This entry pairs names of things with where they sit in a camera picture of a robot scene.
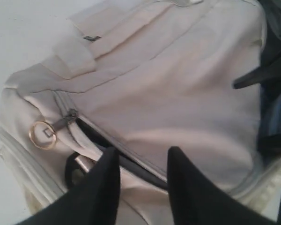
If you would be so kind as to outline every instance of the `metal ring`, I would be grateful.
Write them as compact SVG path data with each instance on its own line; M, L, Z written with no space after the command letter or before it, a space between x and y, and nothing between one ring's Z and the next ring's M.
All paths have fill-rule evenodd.
M41 145L37 144L36 135L35 135L35 128L36 128L36 126L39 125L39 124L46 125L46 127L52 132L52 138L53 138L53 140L52 140L52 142L51 142L50 144L48 144L48 145L41 146ZM44 121L36 121L34 124L32 124L32 126L31 126L31 128L30 128L30 130L29 130L28 135L29 135L29 139L31 140L31 142L32 142L37 148L42 149L42 150L50 150L50 149L52 149L52 148L55 146L56 141L57 141L57 136L56 136L56 133L55 133L53 127L52 127L49 123L44 122Z

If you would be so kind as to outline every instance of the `white bag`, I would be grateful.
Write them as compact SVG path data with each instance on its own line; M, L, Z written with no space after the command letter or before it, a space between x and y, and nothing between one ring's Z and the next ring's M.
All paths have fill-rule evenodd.
M172 225L158 184L166 182L168 149L179 146L216 186L261 212L281 185L281 157L265 163L256 151L259 87L231 84L260 64L262 7L256 0L134 2L106 1L73 16L91 42L65 38L53 56L7 80L6 164L39 209L67 191L72 153L100 158L105 146L89 138L99 134L133 161L133 173L121 168L117 224Z

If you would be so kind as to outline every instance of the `white floor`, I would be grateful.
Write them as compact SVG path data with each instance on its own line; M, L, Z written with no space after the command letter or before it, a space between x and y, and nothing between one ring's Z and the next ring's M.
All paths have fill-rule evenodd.
M0 92L7 77L44 59L67 34L78 33L68 16L100 0L0 0ZM276 218L280 192L266 210ZM0 160L0 225L29 215L14 178Z

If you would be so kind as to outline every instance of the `zipper pull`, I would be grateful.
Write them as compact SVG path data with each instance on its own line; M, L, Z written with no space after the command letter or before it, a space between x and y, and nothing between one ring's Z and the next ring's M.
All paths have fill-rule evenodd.
M57 135L56 133L67 127L69 124L73 123L76 119L78 118L78 111L75 109L70 109L68 111L68 113L59 121L50 124L44 121L36 121L30 128L29 130L29 139L31 140L31 142L39 149L43 149L43 150L50 150L52 149L56 142L57 142ZM36 137L36 127L37 126L45 126L46 129L43 130L43 133L45 134L45 136L50 140L49 143L47 144L41 144L40 141L37 139Z
M68 111L68 113L59 121L53 123L51 125L54 133L58 132L59 130L65 128L66 126L70 125L71 123L73 123L76 119L78 118L78 111L75 109L70 109ZM52 137L53 133L51 131L51 129L46 128L45 130L43 130L44 134L50 138Z

